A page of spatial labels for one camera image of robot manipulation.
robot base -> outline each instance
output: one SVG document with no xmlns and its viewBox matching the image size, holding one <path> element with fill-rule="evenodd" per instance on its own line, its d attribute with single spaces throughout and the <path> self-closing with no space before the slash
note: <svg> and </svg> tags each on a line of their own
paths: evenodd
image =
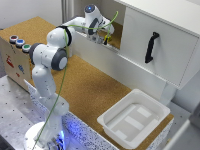
<svg viewBox="0 0 200 150">
<path fill-rule="evenodd" d="M 40 122 L 32 126 L 25 134 L 24 137 L 24 150 L 32 150 L 33 146 L 35 145 L 35 140 L 34 137 L 37 135 L 39 130 L 42 128 L 44 125 L 44 122 Z M 69 140 L 70 138 L 65 138 L 65 144 L 69 145 Z M 49 148 L 41 148 L 38 145 L 35 146 L 34 150 L 49 150 Z"/>
</svg>

white cabinet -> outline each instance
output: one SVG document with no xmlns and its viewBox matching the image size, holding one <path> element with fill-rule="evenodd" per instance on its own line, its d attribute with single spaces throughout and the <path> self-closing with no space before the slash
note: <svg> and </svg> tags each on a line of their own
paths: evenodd
<svg viewBox="0 0 200 150">
<path fill-rule="evenodd" d="M 151 56 L 145 63 L 147 48 L 153 32 Z M 126 8 L 120 53 L 167 81 L 180 86 L 198 37 L 154 19 L 131 8 Z"/>
</svg>

brown table surface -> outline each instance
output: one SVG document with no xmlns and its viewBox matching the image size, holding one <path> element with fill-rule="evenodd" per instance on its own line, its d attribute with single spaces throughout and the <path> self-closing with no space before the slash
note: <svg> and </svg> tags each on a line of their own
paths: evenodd
<svg viewBox="0 0 200 150">
<path fill-rule="evenodd" d="M 28 44 L 46 43 L 46 35 L 55 26 L 36 17 L 15 26 L 0 31 L 0 36 L 9 40 L 10 35 L 18 35 Z M 52 71 L 57 86 L 57 93 L 61 85 L 63 71 Z M 103 131 L 97 118 L 131 91 L 128 87 L 101 72 L 78 56 L 69 58 L 66 78 L 61 96 L 70 104 L 70 111 L 86 124 L 112 142 L 119 149 L 123 149 Z M 173 119 L 168 115 L 162 123 L 142 142 L 137 150 L 146 149 L 166 125 Z"/>
</svg>

yellow object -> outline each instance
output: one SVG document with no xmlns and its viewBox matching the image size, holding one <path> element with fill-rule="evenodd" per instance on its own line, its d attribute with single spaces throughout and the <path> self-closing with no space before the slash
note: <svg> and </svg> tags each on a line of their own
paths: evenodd
<svg viewBox="0 0 200 150">
<path fill-rule="evenodd" d="M 111 36 L 108 37 L 108 42 L 110 42 L 112 40 Z"/>
</svg>

black handle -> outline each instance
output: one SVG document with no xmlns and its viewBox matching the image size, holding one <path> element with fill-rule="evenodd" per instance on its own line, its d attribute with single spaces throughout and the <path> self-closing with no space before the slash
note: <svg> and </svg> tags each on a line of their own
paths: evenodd
<svg viewBox="0 0 200 150">
<path fill-rule="evenodd" d="M 153 32 L 153 36 L 149 40 L 149 45 L 148 45 L 147 53 L 146 53 L 146 56 L 145 56 L 145 63 L 146 64 L 153 60 L 153 57 L 151 56 L 151 53 L 152 53 L 152 50 L 153 50 L 154 40 L 156 38 L 158 38 L 159 36 L 160 35 L 158 33 Z"/>
</svg>

